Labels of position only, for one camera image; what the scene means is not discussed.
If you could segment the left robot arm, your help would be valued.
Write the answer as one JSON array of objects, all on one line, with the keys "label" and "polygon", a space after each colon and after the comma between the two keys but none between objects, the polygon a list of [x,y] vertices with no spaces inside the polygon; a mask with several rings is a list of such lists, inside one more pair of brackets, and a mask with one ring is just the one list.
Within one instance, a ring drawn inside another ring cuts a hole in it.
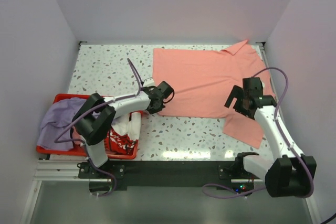
[{"label": "left robot arm", "polygon": [[112,97],[108,100],[97,93],[92,94],[73,117],[70,125],[83,140],[86,153],[92,162],[91,173],[97,178],[103,178],[108,174],[108,156],[104,148],[104,139],[115,118],[135,111],[158,113],[174,98],[174,95],[174,89],[165,81],[158,86],[141,87],[136,94]]}]

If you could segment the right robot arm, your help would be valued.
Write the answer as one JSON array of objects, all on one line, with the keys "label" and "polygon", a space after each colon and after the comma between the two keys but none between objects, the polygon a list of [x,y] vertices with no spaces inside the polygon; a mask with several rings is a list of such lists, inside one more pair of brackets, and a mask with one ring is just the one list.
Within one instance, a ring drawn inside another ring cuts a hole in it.
[{"label": "right robot arm", "polygon": [[316,161],[294,142],[279,115],[276,100],[264,94],[261,79],[244,78],[242,87],[234,85],[224,106],[232,106],[237,113],[256,121],[273,155],[273,160],[267,161],[258,154],[241,154],[240,162],[234,165],[235,175],[246,178],[253,174],[262,179],[271,197],[310,197]]}]

